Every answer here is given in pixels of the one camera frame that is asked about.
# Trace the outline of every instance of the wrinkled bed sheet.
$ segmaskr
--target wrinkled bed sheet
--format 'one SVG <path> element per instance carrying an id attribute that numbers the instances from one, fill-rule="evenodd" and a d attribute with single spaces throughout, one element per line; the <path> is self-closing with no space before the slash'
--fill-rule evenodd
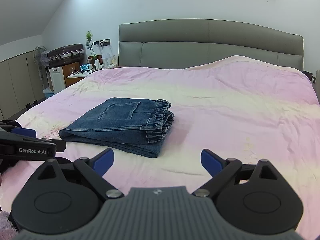
<path id="1" fill-rule="evenodd" d="M 297 232 L 320 234 L 320 107 L 301 72 L 232 56 L 188 69 L 125 67 L 95 72 L 33 107 L 17 121 L 39 138 L 58 131 L 111 97 L 165 99 L 173 127 L 156 159 L 114 150 L 103 176 L 127 194 L 131 187 L 185 185 L 189 192 L 211 177 L 200 153 L 209 148 L 243 163 L 269 159 L 303 201 Z M 68 143 L 57 156 L 74 161 L 105 147 Z M 3 174 L 0 205 L 9 211 L 17 193 L 41 162 L 20 161 Z"/>

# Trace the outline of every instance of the bedside table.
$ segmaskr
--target bedside table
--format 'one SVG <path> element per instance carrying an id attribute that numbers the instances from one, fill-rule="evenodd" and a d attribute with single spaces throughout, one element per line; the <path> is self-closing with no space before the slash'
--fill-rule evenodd
<path id="1" fill-rule="evenodd" d="M 92 71 L 86 71 L 83 73 L 76 73 L 70 76 L 67 76 L 65 78 L 65 83 L 66 83 L 66 87 L 69 87 L 73 84 L 76 84 L 77 82 L 79 82 L 80 80 L 84 79 L 86 76 L 88 76 L 89 74 L 91 74 Z"/>

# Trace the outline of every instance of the beige wardrobe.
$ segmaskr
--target beige wardrobe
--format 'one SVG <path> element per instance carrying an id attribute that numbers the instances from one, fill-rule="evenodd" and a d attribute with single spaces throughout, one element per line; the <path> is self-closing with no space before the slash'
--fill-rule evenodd
<path id="1" fill-rule="evenodd" d="M 33 51 L 0 63 L 0 120 L 8 119 L 44 98 Z"/>

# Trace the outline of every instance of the plastic storage box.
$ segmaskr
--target plastic storage box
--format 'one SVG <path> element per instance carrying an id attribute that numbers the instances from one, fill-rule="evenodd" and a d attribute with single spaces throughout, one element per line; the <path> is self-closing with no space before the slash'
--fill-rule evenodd
<path id="1" fill-rule="evenodd" d="M 44 93 L 45 99 L 48 99 L 49 97 L 52 97 L 54 95 L 54 92 L 50 90 L 50 87 L 43 90 L 43 93 Z"/>

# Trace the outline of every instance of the blue denim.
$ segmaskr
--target blue denim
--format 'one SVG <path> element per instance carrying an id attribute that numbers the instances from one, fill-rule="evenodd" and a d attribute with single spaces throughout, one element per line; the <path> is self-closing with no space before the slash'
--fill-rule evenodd
<path id="1" fill-rule="evenodd" d="M 110 98 L 59 131 L 67 142 L 105 145 L 156 158 L 174 114 L 163 99 Z"/>

